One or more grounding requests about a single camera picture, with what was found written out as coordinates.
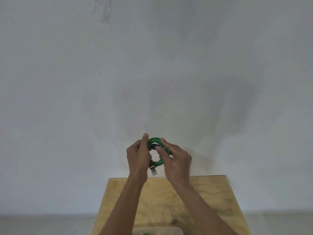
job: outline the floor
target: floor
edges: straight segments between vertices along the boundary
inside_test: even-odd
[[[313,234],[313,212],[245,214],[253,235]],[[0,217],[3,235],[90,235],[95,216]]]

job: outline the green cable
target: green cable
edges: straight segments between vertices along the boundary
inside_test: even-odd
[[[160,138],[150,138],[149,140],[148,140],[148,143],[147,143],[147,146],[148,146],[148,149],[150,150],[150,149],[154,149],[154,147],[151,147],[151,144],[153,144],[153,143],[157,143],[160,147],[162,147],[162,148],[164,148],[165,149],[165,151],[170,155],[170,150],[166,147],[166,146],[164,146],[164,144],[161,142],[161,139]],[[150,164],[149,164],[149,167],[152,167],[152,166],[154,166],[154,167],[158,167],[158,166],[161,166],[162,164],[163,164],[163,159],[161,158],[161,156],[159,156],[160,157],[160,160],[158,161],[158,162],[154,162],[154,161],[152,161],[152,159],[150,160]]]

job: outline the plywood surface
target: plywood surface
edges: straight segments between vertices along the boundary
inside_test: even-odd
[[[109,179],[92,235],[99,234],[126,180]],[[190,182],[201,197],[238,234],[251,234],[225,175],[192,176]],[[148,178],[143,187],[134,227],[145,226],[177,226],[183,230],[184,235],[200,235],[184,203],[165,177]]]

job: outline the left hand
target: left hand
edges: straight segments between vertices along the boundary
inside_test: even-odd
[[[148,140],[149,135],[145,133],[141,140],[138,140],[126,150],[129,176],[138,176],[143,183],[148,179],[147,171],[152,158],[147,146]]]

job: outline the beige container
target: beige container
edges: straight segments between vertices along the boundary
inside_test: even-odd
[[[133,229],[133,235],[184,235],[179,227],[137,227]]]

